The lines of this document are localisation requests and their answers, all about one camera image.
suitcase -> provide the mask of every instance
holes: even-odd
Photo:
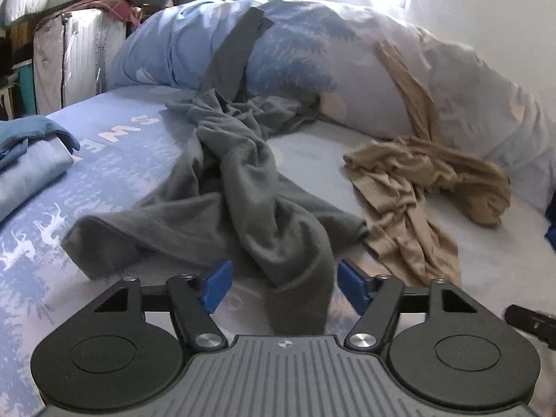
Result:
[[[101,9],[63,13],[33,40],[37,113],[50,114],[106,90],[106,70],[126,38],[126,24]]]

brown garment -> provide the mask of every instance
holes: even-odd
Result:
[[[510,204],[509,179],[494,163],[444,147],[436,106],[398,49],[382,41],[375,51],[404,98],[417,137],[371,142],[344,155],[347,175],[369,203],[365,243],[407,285],[444,277],[459,286],[458,246],[436,223],[425,191],[442,190],[472,221],[497,227]]]

bed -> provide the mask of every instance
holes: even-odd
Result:
[[[185,266],[172,259],[154,267],[146,258],[119,276],[90,281],[60,248],[59,239],[81,215],[124,209],[168,174],[193,126],[164,103],[191,93],[156,85],[120,88],[52,115],[80,140],[73,167],[15,211],[0,226],[0,415],[34,415],[42,402],[29,370],[30,355],[54,328],[123,275],[161,284]],[[343,173],[342,154],[370,139],[352,129],[318,121],[270,139],[280,172],[342,210],[362,214],[362,201]],[[448,201],[430,198],[439,222],[459,244],[463,289],[495,314],[510,304],[556,313],[554,254],[543,238],[544,217],[518,197],[502,226],[476,226]],[[385,272],[363,247],[343,253],[370,274]],[[236,282],[214,315],[225,335],[269,334],[262,306],[264,285]],[[327,332],[343,337],[356,318],[338,289]],[[399,330],[422,321],[402,318]],[[162,314],[147,320],[171,331]],[[542,361],[532,399],[540,415],[554,407],[556,353],[533,340]]]

white deer silhouette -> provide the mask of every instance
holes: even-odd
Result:
[[[6,252],[4,242],[2,242],[2,255],[0,255],[0,261],[4,262],[4,269],[2,271],[8,271],[21,256],[26,256],[31,261],[34,260],[35,248],[33,242],[27,239],[27,235],[15,235],[12,230],[12,237],[16,240],[16,247],[13,251]]]
[[[35,227],[41,231],[41,239],[43,243],[49,246],[57,246],[59,244],[60,237],[52,237],[52,232],[59,229],[66,220],[65,217],[60,216],[62,212],[58,204],[55,203],[54,205],[58,209],[56,213],[44,212],[44,214],[47,214],[50,217],[50,223],[48,224],[48,226],[45,227],[40,222],[33,221]]]

silver screw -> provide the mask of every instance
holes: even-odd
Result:
[[[357,348],[371,348],[376,345],[376,337],[371,334],[358,333],[349,338],[349,343]]]
[[[203,348],[215,348],[218,345],[222,345],[223,339],[218,334],[206,333],[197,336],[195,343]]]

